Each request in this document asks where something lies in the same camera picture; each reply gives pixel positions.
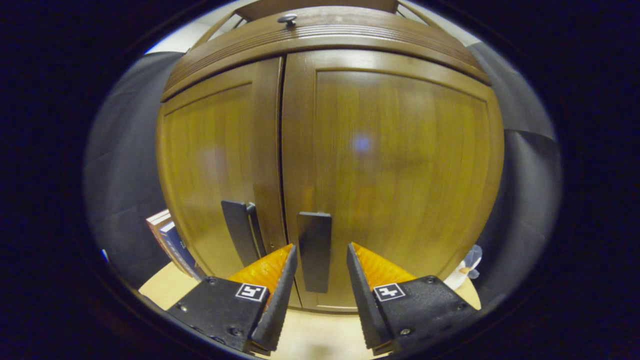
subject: black handle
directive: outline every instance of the black handle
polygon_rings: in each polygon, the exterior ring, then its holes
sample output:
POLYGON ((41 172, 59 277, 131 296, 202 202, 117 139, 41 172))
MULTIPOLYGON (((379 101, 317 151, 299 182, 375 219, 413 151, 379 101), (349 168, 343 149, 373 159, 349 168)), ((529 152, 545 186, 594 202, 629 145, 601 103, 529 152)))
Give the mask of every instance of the black handle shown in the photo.
POLYGON ((298 213, 300 263, 307 291, 329 291, 331 226, 331 214, 298 213))
POLYGON ((265 256, 267 252, 262 242, 255 205, 249 203, 247 206, 243 202, 227 200, 223 200, 221 205, 229 235, 242 264, 248 266, 265 256))

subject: beige floor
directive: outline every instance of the beige floor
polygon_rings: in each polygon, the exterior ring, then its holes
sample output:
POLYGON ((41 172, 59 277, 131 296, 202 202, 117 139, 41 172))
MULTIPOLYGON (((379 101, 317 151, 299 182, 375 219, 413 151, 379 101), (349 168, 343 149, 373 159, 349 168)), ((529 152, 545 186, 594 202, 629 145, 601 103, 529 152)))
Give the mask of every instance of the beige floor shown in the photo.
MULTIPOLYGON (((197 281, 170 263, 149 279, 139 292, 167 310, 197 284, 197 281)), ((469 279, 456 293, 474 307, 480 307, 476 289, 469 279)), ((287 310, 278 350, 270 356, 258 356, 274 360, 374 358, 371 350, 365 346, 358 315, 324 315, 295 309, 287 310)))

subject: cabinet top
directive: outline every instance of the cabinet top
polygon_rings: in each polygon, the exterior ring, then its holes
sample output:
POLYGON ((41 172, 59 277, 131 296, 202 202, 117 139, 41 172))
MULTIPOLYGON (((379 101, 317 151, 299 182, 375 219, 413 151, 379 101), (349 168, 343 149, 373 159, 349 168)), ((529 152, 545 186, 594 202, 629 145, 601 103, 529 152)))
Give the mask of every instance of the cabinet top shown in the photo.
POLYGON ((490 85, 471 52, 441 29, 403 17, 352 6, 289 10, 295 26, 276 13, 222 34, 185 54, 171 73, 163 101, 191 85, 238 65, 296 51, 368 49, 432 61, 490 85))

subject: cabinet door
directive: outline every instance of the cabinet door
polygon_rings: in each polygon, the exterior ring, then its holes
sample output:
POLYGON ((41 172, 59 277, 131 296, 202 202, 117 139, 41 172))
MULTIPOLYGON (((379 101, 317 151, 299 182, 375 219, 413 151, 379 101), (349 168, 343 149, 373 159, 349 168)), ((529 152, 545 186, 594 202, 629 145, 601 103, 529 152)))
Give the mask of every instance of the cabinet door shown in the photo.
POLYGON ((304 230, 299 212, 332 216, 328 291, 307 291, 299 266, 304 308, 356 311, 350 241, 417 277, 455 269, 483 229, 502 172, 491 88, 398 54, 310 51, 287 56, 282 111, 289 241, 304 230))
POLYGON ((243 268, 220 202, 253 202, 268 252, 286 245, 278 122, 282 59, 207 79, 161 109, 157 160, 178 231, 209 275, 243 268))

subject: wooden cabinet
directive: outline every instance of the wooden cabinet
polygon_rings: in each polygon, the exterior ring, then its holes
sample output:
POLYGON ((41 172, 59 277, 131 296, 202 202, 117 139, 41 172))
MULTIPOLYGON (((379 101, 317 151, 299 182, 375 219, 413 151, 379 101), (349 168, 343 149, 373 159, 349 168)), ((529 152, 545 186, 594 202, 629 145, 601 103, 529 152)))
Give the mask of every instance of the wooden cabinet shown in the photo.
POLYGON ((376 10, 296 12, 295 29, 278 14, 185 55, 161 108, 160 178, 215 276, 242 267, 221 200, 255 203, 268 252, 299 244, 300 212, 331 214, 328 291, 307 291, 299 266, 290 304, 356 311, 350 241, 441 278, 475 243, 500 181, 502 122, 486 74, 441 30, 376 10))

